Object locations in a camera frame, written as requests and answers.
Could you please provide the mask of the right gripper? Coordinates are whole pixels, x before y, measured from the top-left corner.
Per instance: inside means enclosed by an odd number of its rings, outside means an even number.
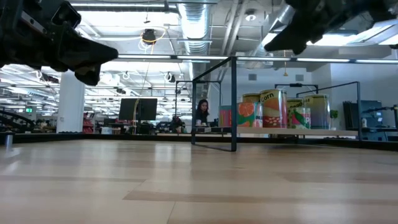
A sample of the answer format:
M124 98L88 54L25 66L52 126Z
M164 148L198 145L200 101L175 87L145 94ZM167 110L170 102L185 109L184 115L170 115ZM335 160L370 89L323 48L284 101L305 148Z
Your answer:
M307 42L365 11L368 0L288 0L294 9L290 24L277 34L264 49L269 52L291 50L295 55L307 48Z

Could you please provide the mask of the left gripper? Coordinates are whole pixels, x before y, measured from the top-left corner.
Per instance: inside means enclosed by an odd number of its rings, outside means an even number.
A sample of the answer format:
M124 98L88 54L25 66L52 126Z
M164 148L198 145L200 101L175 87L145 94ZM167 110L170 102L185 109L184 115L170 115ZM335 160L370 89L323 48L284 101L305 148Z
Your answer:
M12 6L12 63L71 70L89 86L100 81L101 66L118 51L74 31L73 6Z

